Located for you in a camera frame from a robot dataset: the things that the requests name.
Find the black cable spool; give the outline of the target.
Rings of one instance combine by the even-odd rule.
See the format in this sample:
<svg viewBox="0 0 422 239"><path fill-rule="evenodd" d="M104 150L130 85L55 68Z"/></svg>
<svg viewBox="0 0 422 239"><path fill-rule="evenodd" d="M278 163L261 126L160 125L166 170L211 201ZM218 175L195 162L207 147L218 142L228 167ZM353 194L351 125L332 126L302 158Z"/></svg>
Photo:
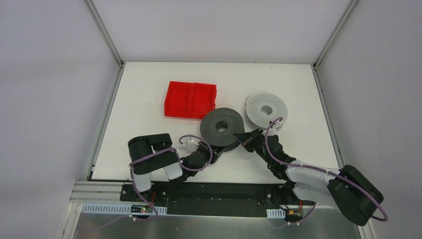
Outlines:
<svg viewBox="0 0 422 239"><path fill-rule="evenodd" d="M234 135L244 132L242 116L231 108L218 108L210 111L200 124L202 138L212 146L224 147L225 151L231 151L238 147L239 142Z"/></svg>

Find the white translucent cable spool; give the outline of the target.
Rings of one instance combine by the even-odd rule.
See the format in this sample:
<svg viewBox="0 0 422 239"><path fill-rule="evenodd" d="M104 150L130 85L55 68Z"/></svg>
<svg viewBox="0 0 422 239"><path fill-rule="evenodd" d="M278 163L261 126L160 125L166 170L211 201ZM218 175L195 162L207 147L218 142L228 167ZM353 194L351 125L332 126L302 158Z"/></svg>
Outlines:
<svg viewBox="0 0 422 239"><path fill-rule="evenodd" d="M288 118L288 108L282 99L270 93L257 93L245 100L245 121L252 130L266 130L270 122Z"/></svg>

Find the red two-compartment bin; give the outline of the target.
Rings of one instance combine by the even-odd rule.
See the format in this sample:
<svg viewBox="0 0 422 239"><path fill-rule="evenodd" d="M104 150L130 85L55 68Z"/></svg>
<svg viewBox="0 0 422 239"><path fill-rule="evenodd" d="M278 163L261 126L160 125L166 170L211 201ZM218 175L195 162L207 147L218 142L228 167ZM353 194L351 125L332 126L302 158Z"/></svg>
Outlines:
<svg viewBox="0 0 422 239"><path fill-rule="evenodd" d="M170 81L164 102L166 117L203 119L215 109L217 85Z"/></svg>

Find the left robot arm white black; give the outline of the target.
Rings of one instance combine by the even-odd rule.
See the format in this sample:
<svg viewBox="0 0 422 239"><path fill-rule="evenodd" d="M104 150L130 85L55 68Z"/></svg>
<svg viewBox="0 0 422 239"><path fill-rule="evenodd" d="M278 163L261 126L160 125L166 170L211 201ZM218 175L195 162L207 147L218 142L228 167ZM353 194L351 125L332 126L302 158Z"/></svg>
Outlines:
<svg viewBox="0 0 422 239"><path fill-rule="evenodd" d="M221 138L208 142L191 134L181 136L179 143L192 153L180 157L168 133L138 136L128 142L132 193L139 201L151 197L152 172L163 169L169 181L184 182L216 163L230 145Z"/></svg>

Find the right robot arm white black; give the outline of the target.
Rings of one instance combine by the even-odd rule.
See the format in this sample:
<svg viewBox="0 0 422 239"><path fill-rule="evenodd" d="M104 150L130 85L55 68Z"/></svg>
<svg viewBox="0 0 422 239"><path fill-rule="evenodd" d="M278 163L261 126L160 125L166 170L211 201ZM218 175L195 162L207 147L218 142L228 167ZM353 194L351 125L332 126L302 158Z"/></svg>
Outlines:
<svg viewBox="0 0 422 239"><path fill-rule="evenodd" d="M383 194L354 166L323 169L303 163L284 152L277 135L268 136L261 129L236 133L234 138L246 151L258 154L276 178L286 181L282 196L289 204L320 203L364 226L384 201Z"/></svg>

